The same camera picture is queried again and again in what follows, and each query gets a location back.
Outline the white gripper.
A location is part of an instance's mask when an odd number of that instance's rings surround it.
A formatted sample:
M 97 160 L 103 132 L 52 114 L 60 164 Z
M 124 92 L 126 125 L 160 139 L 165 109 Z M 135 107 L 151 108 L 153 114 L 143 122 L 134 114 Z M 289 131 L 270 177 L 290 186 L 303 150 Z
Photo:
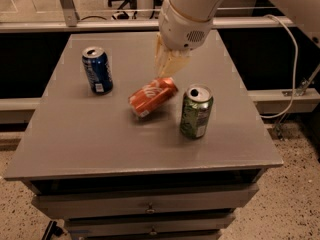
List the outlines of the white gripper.
M 212 18 L 210 10 L 196 1 L 163 1 L 155 49 L 159 77 L 171 77 L 188 64 L 190 52 L 182 50 L 193 50 L 204 43 Z

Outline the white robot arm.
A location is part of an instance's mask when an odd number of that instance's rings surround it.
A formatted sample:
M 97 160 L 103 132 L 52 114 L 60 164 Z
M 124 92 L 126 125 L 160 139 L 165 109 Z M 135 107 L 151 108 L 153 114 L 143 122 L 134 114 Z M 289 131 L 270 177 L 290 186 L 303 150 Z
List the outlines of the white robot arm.
M 169 77 L 189 61 L 190 52 L 203 45 L 213 17 L 224 0 L 163 0 L 155 69 Z M 269 0 L 311 41 L 320 41 L 320 0 Z

